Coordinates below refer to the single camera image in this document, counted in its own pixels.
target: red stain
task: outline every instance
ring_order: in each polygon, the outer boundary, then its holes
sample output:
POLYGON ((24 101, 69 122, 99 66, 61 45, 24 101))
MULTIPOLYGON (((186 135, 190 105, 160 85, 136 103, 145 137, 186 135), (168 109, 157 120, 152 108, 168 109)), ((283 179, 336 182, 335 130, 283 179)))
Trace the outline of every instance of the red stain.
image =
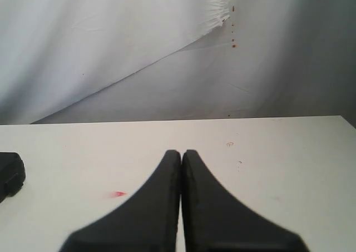
POLYGON ((114 198, 114 197, 120 197, 120 196, 124 196, 124 195, 126 195, 125 192, 113 192, 111 194, 111 197, 114 198))

